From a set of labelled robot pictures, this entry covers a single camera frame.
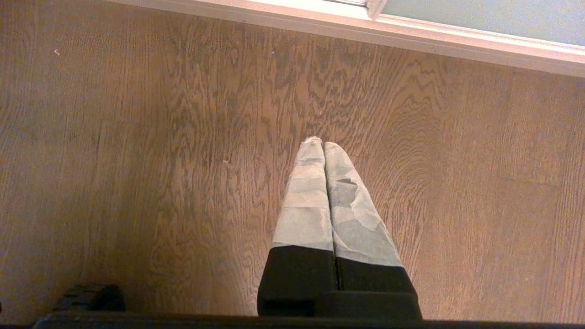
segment floor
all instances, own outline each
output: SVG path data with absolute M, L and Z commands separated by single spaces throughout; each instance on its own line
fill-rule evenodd
M 97 0 L 0 15 L 0 322 L 84 282 L 255 314 L 311 135 L 352 155 L 425 318 L 585 322 L 584 79 Z

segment hardwood floorboard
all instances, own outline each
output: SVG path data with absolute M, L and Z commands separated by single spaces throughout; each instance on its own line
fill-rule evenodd
M 311 135 L 350 154 L 425 318 L 585 322 L 585 80 L 97 0 L 0 19 L 0 323 L 89 282 L 256 314 Z

